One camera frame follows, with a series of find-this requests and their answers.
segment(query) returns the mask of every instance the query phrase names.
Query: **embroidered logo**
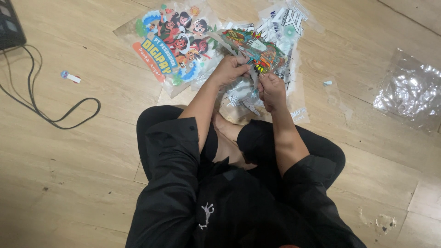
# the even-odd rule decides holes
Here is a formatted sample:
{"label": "embroidered logo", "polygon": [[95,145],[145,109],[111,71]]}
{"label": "embroidered logo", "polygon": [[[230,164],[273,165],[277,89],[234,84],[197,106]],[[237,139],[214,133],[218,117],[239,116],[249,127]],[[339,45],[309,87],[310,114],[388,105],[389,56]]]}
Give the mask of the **embroidered logo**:
{"label": "embroidered logo", "polygon": [[201,208],[205,211],[205,215],[206,215],[205,225],[199,224],[199,227],[203,230],[204,227],[208,228],[208,218],[210,218],[210,215],[214,212],[214,207],[213,207],[213,204],[208,206],[208,203],[207,203],[207,205],[205,207],[201,206]]}

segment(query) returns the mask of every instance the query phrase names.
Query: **black cable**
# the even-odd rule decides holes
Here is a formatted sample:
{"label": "black cable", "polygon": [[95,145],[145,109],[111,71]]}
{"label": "black cable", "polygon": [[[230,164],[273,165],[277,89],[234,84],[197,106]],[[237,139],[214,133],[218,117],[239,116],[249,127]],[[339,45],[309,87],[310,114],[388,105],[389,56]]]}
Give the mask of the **black cable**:
{"label": "black cable", "polygon": [[[35,69],[35,59],[34,59],[34,57],[32,56],[32,53],[26,48],[26,46],[28,46],[28,47],[32,47],[32,48],[34,48],[37,52],[38,52],[38,54],[39,54],[39,56],[40,56],[40,66],[39,66],[39,68],[38,68],[38,71],[35,73],[35,75],[34,75],[34,77],[32,78],[32,74],[33,74],[33,72],[34,72],[34,69]],[[14,90],[14,92],[24,101],[24,102],[26,102],[26,103],[24,103],[24,102],[22,102],[22,101],[20,101],[19,99],[17,99],[16,97],[14,97],[13,95],[11,95],[9,92],[7,92],[4,88],[3,88],[3,86],[0,84],[0,88],[2,89],[2,91],[4,92],[4,93],[6,93],[9,97],[11,97],[12,99],[14,99],[14,100],[16,100],[18,103],[20,103],[21,105],[23,105],[23,106],[25,106],[25,107],[27,107],[28,109],[30,109],[31,111],[33,111],[34,113],[36,113],[37,115],[39,115],[41,118],[43,118],[45,121],[47,121],[47,122],[49,122],[51,125],[53,125],[54,127],[56,127],[56,128],[59,128],[59,129],[63,129],[63,130],[68,130],[68,129],[72,129],[72,128],[76,128],[77,126],[79,126],[79,125],[81,125],[81,124],[83,124],[83,123],[85,123],[86,121],[88,121],[88,120],[90,120],[90,119],[92,119],[92,118],[94,118],[99,112],[100,112],[100,109],[101,109],[101,102],[98,100],[98,99],[96,99],[96,98],[85,98],[85,99],[83,99],[83,100],[81,100],[81,101],[79,101],[77,104],[75,104],[75,106],[73,106],[63,117],[61,117],[60,119],[58,119],[58,120],[51,120],[46,114],[44,114],[41,110],[39,110],[38,109],[38,107],[37,107],[37,104],[35,103],[35,98],[34,98],[34,85],[35,85],[35,79],[37,78],[37,76],[38,76],[38,74],[40,73],[40,70],[41,70],[41,67],[43,66],[43,56],[41,55],[41,53],[40,53],[40,51],[36,48],[36,47],[34,47],[34,46],[32,46],[32,45],[24,45],[24,46],[21,46],[23,49],[25,49],[26,50],[26,52],[29,54],[29,56],[30,56],[30,58],[31,58],[31,60],[32,60],[32,68],[31,68],[31,70],[30,70],[30,72],[29,72],[29,75],[28,75],[28,80],[27,80],[27,83],[28,83],[28,91],[29,91],[29,97],[30,97],[30,102],[28,102],[26,99],[24,99],[16,90],[15,90],[15,88],[14,88],[14,85],[12,84],[12,72],[11,72],[11,65],[9,64],[9,59],[8,59],[8,57],[7,57],[7,55],[6,55],[6,53],[8,53],[8,52],[10,52],[10,51],[13,51],[13,50],[16,50],[16,49],[18,49],[18,48],[20,48],[20,47],[17,47],[17,48],[13,48],[13,49],[10,49],[10,50],[8,50],[8,51],[5,51],[5,50],[3,50],[3,55],[5,56],[5,58],[6,58],[6,62],[7,62],[7,66],[8,66],[8,69],[9,69],[9,80],[10,80],[10,83],[11,83],[11,85],[12,85],[12,89]],[[95,113],[92,115],[92,116],[90,116],[89,118],[87,118],[87,119],[85,119],[84,121],[82,121],[82,122],[80,122],[79,124],[77,124],[77,125],[75,125],[75,126],[73,126],[73,127],[69,127],[69,128],[64,128],[64,127],[61,127],[61,126],[59,126],[56,122],[59,122],[59,121],[62,121],[62,120],[64,120],[67,116],[69,116],[70,115],[70,113],[72,113],[76,108],[78,108],[83,102],[85,102],[85,101],[87,101],[87,100],[94,100],[94,101],[96,101],[97,102],[97,110],[95,111]]]}

